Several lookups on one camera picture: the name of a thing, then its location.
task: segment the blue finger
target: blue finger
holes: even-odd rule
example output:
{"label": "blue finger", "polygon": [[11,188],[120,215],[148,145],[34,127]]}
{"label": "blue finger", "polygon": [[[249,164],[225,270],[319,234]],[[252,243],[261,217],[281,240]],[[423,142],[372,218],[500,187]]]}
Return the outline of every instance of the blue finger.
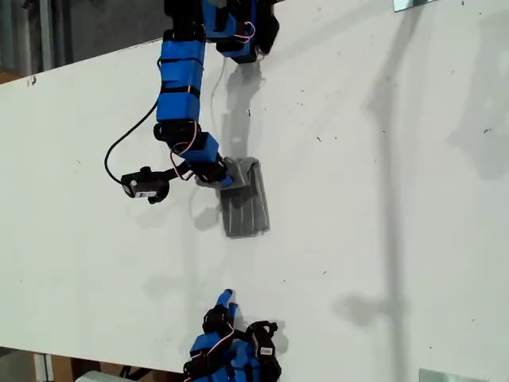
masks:
{"label": "blue finger", "polygon": [[228,300],[230,299],[230,297],[232,295],[233,295],[233,290],[225,289],[224,292],[217,299],[216,305],[222,305],[226,308],[228,306]]}

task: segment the gray towel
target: gray towel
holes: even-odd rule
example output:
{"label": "gray towel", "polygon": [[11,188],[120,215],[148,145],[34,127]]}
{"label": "gray towel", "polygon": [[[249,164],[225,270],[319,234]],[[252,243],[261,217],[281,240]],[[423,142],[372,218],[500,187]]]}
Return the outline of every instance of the gray towel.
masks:
{"label": "gray towel", "polygon": [[269,210],[259,160],[225,158],[224,163],[234,180],[232,185],[223,187],[221,184],[205,184],[200,180],[196,182],[219,190],[226,236],[251,237],[268,231]]}

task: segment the gray cloth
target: gray cloth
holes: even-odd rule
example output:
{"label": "gray cloth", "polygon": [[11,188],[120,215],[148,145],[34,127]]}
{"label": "gray cloth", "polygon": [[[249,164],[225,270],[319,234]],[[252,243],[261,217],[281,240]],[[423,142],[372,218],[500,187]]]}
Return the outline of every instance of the gray cloth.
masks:
{"label": "gray cloth", "polygon": [[227,172],[234,182],[228,187],[219,183],[198,185],[218,189],[223,226],[227,237],[256,236],[270,229],[269,209],[263,187],[260,162],[255,158],[225,158]]}
{"label": "gray cloth", "polygon": [[422,368],[419,370],[419,382],[487,382],[486,380],[476,380],[466,376],[455,376],[444,372],[434,372]]}

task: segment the floor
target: floor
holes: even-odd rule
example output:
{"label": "floor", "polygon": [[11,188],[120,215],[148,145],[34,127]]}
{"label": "floor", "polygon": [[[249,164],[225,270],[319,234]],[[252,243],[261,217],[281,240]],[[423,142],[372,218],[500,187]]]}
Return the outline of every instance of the floor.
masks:
{"label": "floor", "polygon": [[33,354],[0,348],[1,382],[35,382]]}

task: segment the robotic arm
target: robotic arm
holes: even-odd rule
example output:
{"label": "robotic arm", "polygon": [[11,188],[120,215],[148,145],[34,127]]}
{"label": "robotic arm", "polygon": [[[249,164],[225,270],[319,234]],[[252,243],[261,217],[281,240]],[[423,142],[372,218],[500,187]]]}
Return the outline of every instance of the robotic arm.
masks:
{"label": "robotic arm", "polygon": [[[274,4],[281,0],[223,0],[219,8],[209,0],[165,0],[165,13],[173,17],[173,29],[163,36],[161,92],[157,101],[157,124],[153,133],[170,150],[173,169],[153,172],[143,167],[120,181],[130,197],[148,197],[158,203],[169,193],[169,181],[189,171],[199,184],[225,189],[235,186],[235,169],[219,154],[219,143],[201,130],[200,89],[205,43],[238,64],[255,62],[270,52],[279,31]],[[185,161],[175,166],[173,154]]]}
{"label": "robotic arm", "polygon": [[272,342],[275,322],[261,321],[246,332],[233,328],[237,305],[228,303],[226,289],[204,317],[204,334],[198,336],[184,365],[185,382],[275,382],[282,373]]}

